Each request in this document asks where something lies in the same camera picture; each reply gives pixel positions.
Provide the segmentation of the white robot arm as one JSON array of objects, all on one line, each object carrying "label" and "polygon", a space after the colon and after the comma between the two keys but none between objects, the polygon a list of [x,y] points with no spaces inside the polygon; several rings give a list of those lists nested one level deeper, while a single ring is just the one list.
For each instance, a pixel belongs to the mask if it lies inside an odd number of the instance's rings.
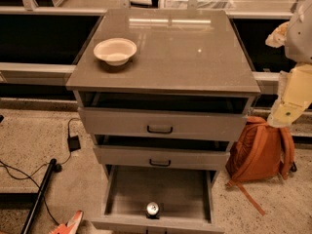
[{"label": "white robot arm", "polygon": [[295,62],[289,72],[280,72],[278,98],[267,118],[272,127],[287,127],[312,103],[312,0],[299,3],[292,18],[275,28],[265,44],[284,46],[286,57]]}]

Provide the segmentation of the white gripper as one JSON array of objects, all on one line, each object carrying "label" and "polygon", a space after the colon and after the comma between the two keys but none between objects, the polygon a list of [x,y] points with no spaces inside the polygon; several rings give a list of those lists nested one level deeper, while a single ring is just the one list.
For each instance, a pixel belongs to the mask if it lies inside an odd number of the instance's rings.
[{"label": "white gripper", "polygon": [[[283,22],[266,38],[272,48],[285,45],[289,23]],[[274,101],[267,123],[275,128],[290,126],[312,103],[312,65],[298,63],[290,72],[281,71],[278,98]]]}]

